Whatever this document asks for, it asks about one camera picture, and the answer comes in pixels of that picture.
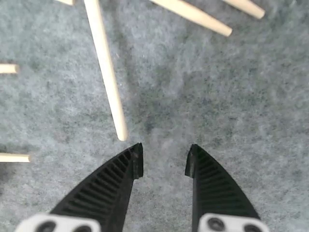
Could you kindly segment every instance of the wooden dowel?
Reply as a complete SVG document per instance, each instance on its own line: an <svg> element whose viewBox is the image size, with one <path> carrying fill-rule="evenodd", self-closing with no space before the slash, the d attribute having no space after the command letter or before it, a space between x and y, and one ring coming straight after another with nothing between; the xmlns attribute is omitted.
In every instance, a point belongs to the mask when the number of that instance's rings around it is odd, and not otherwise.
<svg viewBox="0 0 309 232"><path fill-rule="evenodd" d="M18 70L16 64L0 64L0 73L18 73Z"/></svg>
<svg viewBox="0 0 309 232"><path fill-rule="evenodd" d="M230 36L232 33L232 29L230 27L183 0L150 1L224 36Z"/></svg>
<svg viewBox="0 0 309 232"><path fill-rule="evenodd" d="M19 162L19 163L29 163L29 155L21 154L9 154L9 153L0 153L0 162Z"/></svg>
<svg viewBox="0 0 309 232"><path fill-rule="evenodd" d="M117 81L114 74L99 1L84 0L84 3L86 6L89 25L97 51L98 62L101 68L108 101L110 103L116 133L120 141L125 141L128 136L125 115L118 92Z"/></svg>
<svg viewBox="0 0 309 232"><path fill-rule="evenodd" d="M67 5L70 5L70 6L75 4L75 0L56 0L56 1L62 2L64 4L67 4Z"/></svg>
<svg viewBox="0 0 309 232"><path fill-rule="evenodd" d="M255 18L261 19L265 15L265 10L257 6L250 0L223 0L235 8L252 15Z"/></svg>

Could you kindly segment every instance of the wooden peg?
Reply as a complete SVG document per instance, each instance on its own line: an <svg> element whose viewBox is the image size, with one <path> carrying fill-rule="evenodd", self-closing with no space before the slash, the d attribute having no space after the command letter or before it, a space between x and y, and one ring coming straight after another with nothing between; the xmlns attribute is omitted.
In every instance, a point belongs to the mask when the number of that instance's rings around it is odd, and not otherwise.
<svg viewBox="0 0 309 232"><path fill-rule="evenodd" d="M150 1L224 36L230 36L232 33L232 29L230 27L183 0Z"/></svg>
<svg viewBox="0 0 309 232"><path fill-rule="evenodd" d="M84 0L84 3L116 133L120 141L125 141L128 137L128 131L106 38L100 4L98 0Z"/></svg>
<svg viewBox="0 0 309 232"><path fill-rule="evenodd" d="M29 163L30 156L21 154L0 153L0 162Z"/></svg>
<svg viewBox="0 0 309 232"><path fill-rule="evenodd" d="M18 73L18 70L16 64L0 64L0 73Z"/></svg>
<svg viewBox="0 0 309 232"><path fill-rule="evenodd" d="M64 4L67 4L67 5L70 5L70 6L75 4L75 0L56 0L56 1L62 2Z"/></svg>
<svg viewBox="0 0 309 232"><path fill-rule="evenodd" d="M265 10L256 5L250 0L223 0L235 8L252 15L255 18L261 19L265 15Z"/></svg>

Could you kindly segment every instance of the black plastic claw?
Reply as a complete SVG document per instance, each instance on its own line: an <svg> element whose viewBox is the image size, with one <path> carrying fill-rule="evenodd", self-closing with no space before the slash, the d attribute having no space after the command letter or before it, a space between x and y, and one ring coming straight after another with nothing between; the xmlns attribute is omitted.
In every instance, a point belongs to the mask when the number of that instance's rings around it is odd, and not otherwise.
<svg viewBox="0 0 309 232"><path fill-rule="evenodd" d="M191 146L185 175L193 178L192 232L206 213L259 218L254 207L227 171L198 145Z"/></svg>
<svg viewBox="0 0 309 232"><path fill-rule="evenodd" d="M133 181L142 176L143 148L135 144L96 169L51 214L95 219L103 232L121 232Z"/></svg>

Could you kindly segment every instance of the screw hole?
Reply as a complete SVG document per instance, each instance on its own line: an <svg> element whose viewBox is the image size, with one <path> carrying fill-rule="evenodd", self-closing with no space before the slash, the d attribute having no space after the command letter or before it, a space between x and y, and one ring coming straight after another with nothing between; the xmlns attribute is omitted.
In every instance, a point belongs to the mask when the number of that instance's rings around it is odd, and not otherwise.
<svg viewBox="0 0 309 232"><path fill-rule="evenodd" d="M257 226L254 225L246 225L245 232L262 232Z"/></svg>
<svg viewBox="0 0 309 232"><path fill-rule="evenodd" d="M222 220L218 218L210 218L208 220L208 226L213 230L213 231L224 231L225 230L225 225Z"/></svg>
<svg viewBox="0 0 309 232"><path fill-rule="evenodd" d="M89 226L80 226L74 232L91 232L91 228Z"/></svg>
<svg viewBox="0 0 309 232"><path fill-rule="evenodd" d="M47 221L41 224L37 228L36 232L53 232L55 227L56 227L56 223L54 223L53 221Z"/></svg>

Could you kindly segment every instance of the gray carpet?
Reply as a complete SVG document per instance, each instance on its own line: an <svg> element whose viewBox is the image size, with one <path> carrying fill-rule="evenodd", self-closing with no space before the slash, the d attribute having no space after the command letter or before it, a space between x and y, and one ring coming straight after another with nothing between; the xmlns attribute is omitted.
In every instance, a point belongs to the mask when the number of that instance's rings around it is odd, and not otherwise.
<svg viewBox="0 0 309 232"><path fill-rule="evenodd" d="M231 26L226 38L147 0L102 0L130 131L117 140L82 1L0 0L0 231L48 212L136 142L125 232L189 232L192 143L234 177L273 232L309 227L309 2L255 0L256 20L221 1L190 0Z"/></svg>

